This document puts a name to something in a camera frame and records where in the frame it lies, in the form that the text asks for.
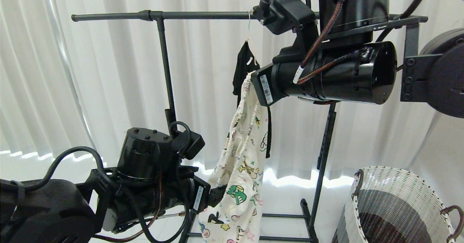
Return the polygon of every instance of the curtain fold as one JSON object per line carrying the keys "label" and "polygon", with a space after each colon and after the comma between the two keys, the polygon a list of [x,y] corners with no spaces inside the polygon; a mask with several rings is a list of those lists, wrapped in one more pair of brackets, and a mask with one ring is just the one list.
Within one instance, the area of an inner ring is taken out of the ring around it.
{"label": "curtain fold", "polygon": [[[1,149],[59,153],[75,145],[96,147],[117,163],[131,127],[167,133],[166,84],[156,22],[72,22],[71,14],[161,11],[248,11],[260,0],[1,0]],[[412,0],[391,0],[401,13]],[[318,10],[318,0],[312,0]],[[415,14],[420,47],[463,26],[459,0],[424,0]],[[234,114],[232,78],[237,54],[249,37],[265,66],[295,35],[275,36],[253,20],[166,20],[177,119],[202,134],[194,159],[214,167]],[[392,41],[401,63],[404,29]],[[327,177],[352,176],[368,165],[406,168],[417,154],[435,111],[400,103],[400,81],[382,106],[339,103]],[[328,106],[285,98],[272,106],[273,142],[267,166],[277,177],[311,178],[320,152]]]}

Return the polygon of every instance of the white hanger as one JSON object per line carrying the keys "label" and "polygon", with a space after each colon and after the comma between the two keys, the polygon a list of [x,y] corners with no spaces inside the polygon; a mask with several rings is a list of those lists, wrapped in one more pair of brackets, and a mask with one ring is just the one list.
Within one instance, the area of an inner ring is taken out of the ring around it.
{"label": "white hanger", "polygon": [[[252,23],[252,10],[248,11],[248,39],[246,40],[246,42],[248,42],[248,46],[250,47],[250,51],[252,52],[253,56],[255,57],[254,58],[254,63],[255,63],[255,65],[257,65],[256,54],[255,54],[255,52],[253,50],[253,47],[252,47],[252,39],[251,39],[251,32],[250,32],[250,24],[251,23]],[[250,58],[247,65],[249,65],[251,62],[252,62],[252,58]]]}

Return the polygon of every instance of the screw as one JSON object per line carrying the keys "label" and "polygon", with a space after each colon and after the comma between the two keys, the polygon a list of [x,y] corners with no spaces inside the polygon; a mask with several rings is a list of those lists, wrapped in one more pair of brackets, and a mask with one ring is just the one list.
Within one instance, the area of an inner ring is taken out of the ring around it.
{"label": "screw", "polygon": [[413,58],[409,58],[409,59],[406,61],[406,65],[407,65],[407,66],[413,66],[414,63],[416,63],[416,60],[414,60]]}
{"label": "screw", "polygon": [[411,76],[408,76],[408,77],[405,78],[405,83],[407,83],[407,84],[410,84],[413,81],[414,81],[414,79]]}
{"label": "screw", "polygon": [[403,94],[403,100],[409,101],[412,98],[412,96],[409,93]]}

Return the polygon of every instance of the laundry basket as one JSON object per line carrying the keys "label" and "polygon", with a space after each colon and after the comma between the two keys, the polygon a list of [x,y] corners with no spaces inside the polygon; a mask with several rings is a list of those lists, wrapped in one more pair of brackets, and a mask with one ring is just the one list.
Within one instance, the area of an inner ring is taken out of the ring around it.
{"label": "laundry basket", "polygon": [[[459,211],[454,231],[448,213]],[[445,208],[418,175],[391,167],[359,170],[332,243],[454,243],[464,212]]]}

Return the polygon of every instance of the barcode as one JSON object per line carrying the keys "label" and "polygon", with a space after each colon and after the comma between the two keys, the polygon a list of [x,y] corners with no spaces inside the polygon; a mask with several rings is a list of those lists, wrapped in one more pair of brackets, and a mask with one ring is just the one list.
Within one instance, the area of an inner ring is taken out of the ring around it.
{"label": "barcode", "polygon": [[262,85],[262,90],[264,91],[264,95],[266,96],[266,102],[267,104],[271,104],[273,101],[272,94],[270,94],[270,88],[269,88],[269,84],[267,83],[266,75],[260,76],[260,81]]}

